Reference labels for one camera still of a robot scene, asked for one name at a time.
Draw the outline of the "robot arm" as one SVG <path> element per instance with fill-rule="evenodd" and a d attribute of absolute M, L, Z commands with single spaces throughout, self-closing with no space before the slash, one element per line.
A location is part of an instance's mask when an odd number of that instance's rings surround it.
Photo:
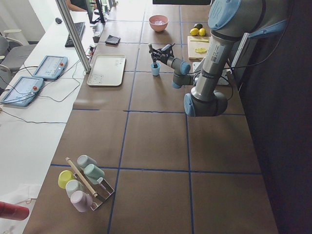
<path fill-rule="evenodd" d="M 167 44 L 160 49 L 149 48 L 153 65 L 157 61 L 174 69 L 172 86 L 193 85 L 184 96 L 185 113 L 191 117 L 218 116 L 227 108 L 226 97 L 215 87 L 235 42 L 244 33 L 265 38 L 282 32 L 288 19 L 289 0 L 216 0 L 208 18 L 211 38 L 206 57 L 198 76 L 189 73 L 191 66 L 174 57 Z"/>

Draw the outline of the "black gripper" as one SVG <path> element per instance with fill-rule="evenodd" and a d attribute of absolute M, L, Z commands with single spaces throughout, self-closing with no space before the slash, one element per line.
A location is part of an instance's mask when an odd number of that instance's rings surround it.
<path fill-rule="evenodd" d="M 161 53 L 155 49 L 149 50 L 149 53 L 151 54 L 152 60 L 159 60 L 164 64 L 167 64 L 168 59 L 170 57 L 170 55 L 168 55 L 167 53 Z"/>

